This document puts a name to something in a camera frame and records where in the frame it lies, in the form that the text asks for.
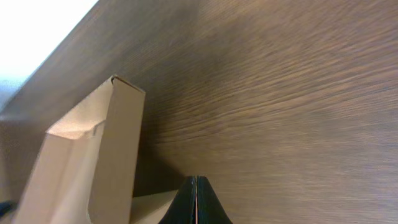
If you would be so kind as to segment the brown cardboard box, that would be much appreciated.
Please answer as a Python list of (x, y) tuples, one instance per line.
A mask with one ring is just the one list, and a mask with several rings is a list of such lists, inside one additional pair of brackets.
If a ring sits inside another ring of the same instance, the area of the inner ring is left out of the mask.
[(175, 191), (132, 195), (144, 99), (113, 76), (54, 123), (11, 222), (160, 222)]

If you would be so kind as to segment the black right gripper moving right finger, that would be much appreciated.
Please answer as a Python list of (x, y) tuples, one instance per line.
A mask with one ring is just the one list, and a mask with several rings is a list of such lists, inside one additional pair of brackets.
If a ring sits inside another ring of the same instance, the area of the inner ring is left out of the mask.
[(198, 224), (232, 224), (210, 181), (205, 176), (197, 177)]

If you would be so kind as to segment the black right gripper fixed left finger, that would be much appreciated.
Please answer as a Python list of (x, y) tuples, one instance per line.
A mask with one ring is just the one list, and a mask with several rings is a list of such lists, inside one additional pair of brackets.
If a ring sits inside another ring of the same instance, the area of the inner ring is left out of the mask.
[(196, 178), (187, 177), (159, 224), (195, 224)]

